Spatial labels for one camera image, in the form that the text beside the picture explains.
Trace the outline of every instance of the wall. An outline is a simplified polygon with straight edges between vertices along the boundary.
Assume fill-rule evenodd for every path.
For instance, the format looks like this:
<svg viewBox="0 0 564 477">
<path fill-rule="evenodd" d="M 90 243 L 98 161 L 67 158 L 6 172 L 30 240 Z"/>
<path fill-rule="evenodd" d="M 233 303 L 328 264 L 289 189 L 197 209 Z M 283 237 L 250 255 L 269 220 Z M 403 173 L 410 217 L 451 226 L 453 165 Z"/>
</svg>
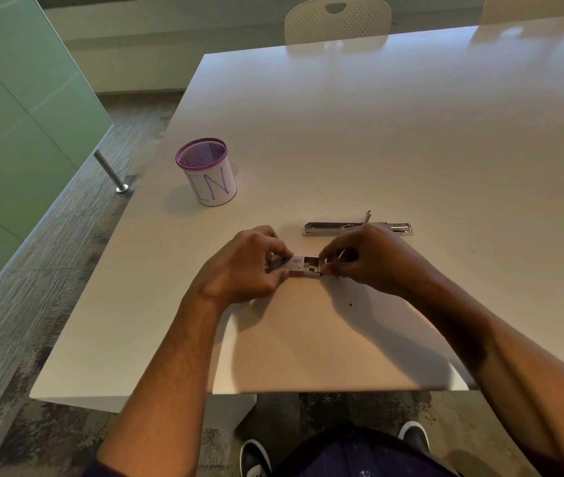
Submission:
<svg viewBox="0 0 564 477">
<path fill-rule="evenodd" d="M 111 121 L 34 0 L 0 0 L 0 271 Z"/>
<path fill-rule="evenodd" d="M 46 10 L 96 92 L 182 89 L 202 55 L 284 44 L 306 0 L 135 0 Z M 386 0 L 393 33 L 476 25 L 485 0 Z"/>
</svg>

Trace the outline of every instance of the forearm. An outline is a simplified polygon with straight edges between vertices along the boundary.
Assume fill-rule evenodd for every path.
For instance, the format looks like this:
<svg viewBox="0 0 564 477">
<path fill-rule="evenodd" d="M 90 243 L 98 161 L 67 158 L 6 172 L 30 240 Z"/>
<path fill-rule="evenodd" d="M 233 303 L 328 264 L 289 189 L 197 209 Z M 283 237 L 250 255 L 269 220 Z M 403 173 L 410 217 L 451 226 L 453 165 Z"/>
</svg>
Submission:
<svg viewBox="0 0 564 477">
<path fill-rule="evenodd" d="M 564 463 L 564 363 L 435 273 L 408 300 L 446 338 L 510 435 L 544 474 Z"/>
<path fill-rule="evenodd" d="M 220 308 L 195 294 L 176 318 L 111 433 L 100 462 L 129 477 L 195 475 Z"/>
</svg>

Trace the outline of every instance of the person's left hand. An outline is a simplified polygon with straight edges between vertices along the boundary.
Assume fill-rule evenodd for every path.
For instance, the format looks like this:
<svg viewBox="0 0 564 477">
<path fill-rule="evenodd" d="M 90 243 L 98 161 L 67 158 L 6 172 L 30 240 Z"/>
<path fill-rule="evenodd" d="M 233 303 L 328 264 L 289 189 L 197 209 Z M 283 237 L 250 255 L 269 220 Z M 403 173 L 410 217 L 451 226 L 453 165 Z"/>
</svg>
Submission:
<svg viewBox="0 0 564 477">
<path fill-rule="evenodd" d="M 288 278 L 284 268 L 265 271 L 274 254 L 293 256 L 271 226 L 240 231 L 201 267 L 190 291 L 213 300 L 221 311 L 233 303 L 270 296 Z"/>
</svg>

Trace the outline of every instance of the person's left arm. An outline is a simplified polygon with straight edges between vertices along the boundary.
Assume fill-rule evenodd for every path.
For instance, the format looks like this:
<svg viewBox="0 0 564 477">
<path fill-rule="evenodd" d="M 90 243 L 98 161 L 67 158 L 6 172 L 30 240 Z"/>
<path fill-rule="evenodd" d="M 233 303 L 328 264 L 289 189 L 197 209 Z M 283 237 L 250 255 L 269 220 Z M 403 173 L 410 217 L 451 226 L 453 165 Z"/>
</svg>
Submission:
<svg viewBox="0 0 564 477">
<path fill-rule="evenodd" d="M 270 226 L 238 233 L 203 265 L 97 460 L 128 477 L 193 476 L 218 320 L 233 303 L 270 296 L 288 277 L 265 272 L 293 253 Z"/>
</svg>

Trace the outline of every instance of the white wall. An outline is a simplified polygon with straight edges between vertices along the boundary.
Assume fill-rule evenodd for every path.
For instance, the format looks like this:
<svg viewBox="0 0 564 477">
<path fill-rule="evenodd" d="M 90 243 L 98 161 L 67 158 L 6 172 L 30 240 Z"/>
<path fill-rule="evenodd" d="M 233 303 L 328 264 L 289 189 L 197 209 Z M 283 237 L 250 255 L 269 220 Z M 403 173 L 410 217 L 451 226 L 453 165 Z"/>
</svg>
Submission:
<svg viewBox="0 0 564 477">
<path fill-rule="evenodd" d="M 283 45 L 302 1 L 135 0 L 46 15 L 96 92 L 182 89 L 205 53 Z M 386 1 L 402 33 L 476 25 L 485 0 Z"/>
</svg>

